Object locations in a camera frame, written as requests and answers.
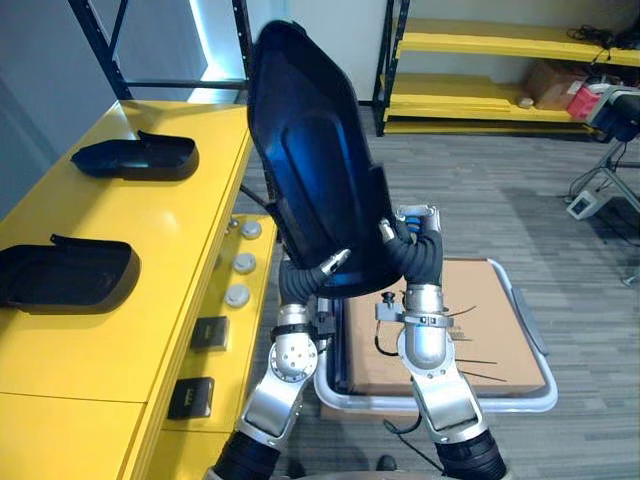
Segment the black shelf frame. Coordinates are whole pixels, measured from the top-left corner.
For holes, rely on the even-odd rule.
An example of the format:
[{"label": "black shelf frame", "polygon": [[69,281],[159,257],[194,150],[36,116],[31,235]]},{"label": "black shelf frame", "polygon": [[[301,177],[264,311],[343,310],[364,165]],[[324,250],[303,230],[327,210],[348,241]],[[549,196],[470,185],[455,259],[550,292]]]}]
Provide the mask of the black shelf frame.
[{"label": "black shelf frame", "polygon": [[127,79],[120,71],[120,67],[115,60],[120,39],[122,22],[127,13],[129,0],[120,0],[118,13],[113,26],[111,41],[107,42],[105,33],[102,31],[96,18],[96,14],[88,0],[68,0],[69,6],[80,24],[91,49],[93,50],[102,71],[104,72],[111,89],[118,100],[131,100],[130,87],[154,87],[154,88],[213,88],[222,90],[246,90],[249,83],[249,71],[251,65],[251,29],[249,27],[249,16],[247,14],[247,4],[245,0],[231,0],[233,15],[236,21],[238,41],[240,43],[240,53],[242,54],[242,64],[244,66],[244,78],[229,78],[206,82],[202,80],[167,80],[167,79]]},{"label": "black shelf frame", "polygon": [[380,42],[380,54],[378,56],[378,68],[376,70],[373,98],[371,99],[373,120],[378,137],[384,135],[384,111],[389,107],[391,102],[391,92],[393,91],[393,83],[395,82],[396,71],[398,69],[398,58],[396,56],[398,53],[398,43],[404,36],[411,0],[400,0],[400,12],[395,22],[394,32],[393,13],[395,3],[395,0],[387,0],[387,9],[382,27],[382,40]]}]

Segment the box on shelf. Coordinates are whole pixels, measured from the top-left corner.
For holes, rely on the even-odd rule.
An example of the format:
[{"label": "box on shelf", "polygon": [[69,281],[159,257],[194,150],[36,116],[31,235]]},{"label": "box on shelf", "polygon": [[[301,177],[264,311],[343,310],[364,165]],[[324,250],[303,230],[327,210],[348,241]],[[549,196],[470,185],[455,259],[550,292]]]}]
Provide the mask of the box on shelf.
[{"label": "box on shelf", "polygon": [[535,107],[541,110],[565,110],[587,79],[584,68],[573,62],[537,60],[525,82]]},{"label": "box on shelf", "polygon": [[576,120],[584,120],[589,116],[598,100],[600,100],[600,94],[593,93],[586,85],[583,85],[571,100],[567,112]]}]

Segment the round knob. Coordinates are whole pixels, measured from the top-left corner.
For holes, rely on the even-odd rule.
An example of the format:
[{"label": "round knob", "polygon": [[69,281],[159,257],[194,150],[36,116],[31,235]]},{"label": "round knob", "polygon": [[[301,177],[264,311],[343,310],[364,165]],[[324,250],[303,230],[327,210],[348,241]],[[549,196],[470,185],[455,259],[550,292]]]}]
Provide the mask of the round knob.
[{"label": "round knob", "polygon": [[256,257],[253,253],[241,253],[233,260],[233,269],[240,274],[251,273],[256,269]]},{"label": "round knob", "polygon": [[242,226],[242,236],[247,240],[258,238],[262,233],[262,227],[258,222],[246,222]]},{"label": "round knob", "polygon": [[384,292],[382,294],[382,301],[386,304],[393,303],[394,298],[396,298],[396,294],[393,292]]},{"label": "round knob", "polygon": [[231,285],[224,295],[224,301],[227,305],[234,308],[244,307],[249,301],[251,292],[244,285],[236,284]]}]

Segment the gray plastic tray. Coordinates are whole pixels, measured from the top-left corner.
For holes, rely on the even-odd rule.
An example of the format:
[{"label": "gray plastic tray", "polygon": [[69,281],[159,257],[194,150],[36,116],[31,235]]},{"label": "gray plastic tray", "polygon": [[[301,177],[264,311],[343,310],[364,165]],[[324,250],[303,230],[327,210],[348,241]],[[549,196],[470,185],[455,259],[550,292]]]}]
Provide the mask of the gray plastic tray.
[{"label": "gray plastic tray", "polygon": [[[553,373],[549,368],[545,355],[547,348],[538,332],[535,318],[524,302],[522,292],[515,288],[504,267],[493,259],[488,259],[493,266],[504,292],[516,313],[520,327],[525,334],[527,342],[538,362],[545,386],[532,392],[511,396],[478,396],[483,411],[491,413],[542,413],[551,410],[558,401],[558,387]],[[318,398],[325,405],[336,410],[353,413],[364,412],[415,412],[418,407],[413,397],[400,396],[373,396],[373,395],[347,395],[334,391],[327,381],[327,356],[320,355],[318,370],[314,377],[314,386]]]}]

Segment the white device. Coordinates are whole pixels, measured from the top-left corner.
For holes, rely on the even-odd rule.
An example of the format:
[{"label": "white device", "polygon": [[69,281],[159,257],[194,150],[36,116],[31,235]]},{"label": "white device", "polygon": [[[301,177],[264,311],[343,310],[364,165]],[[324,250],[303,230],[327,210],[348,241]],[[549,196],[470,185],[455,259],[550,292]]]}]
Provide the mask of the white device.
[{"label": "white device", "polygon": [[611,197],[599,195],[591,190],[583,190],[567,207],[567,212],[576,220],[584,220],[595,214]]}]

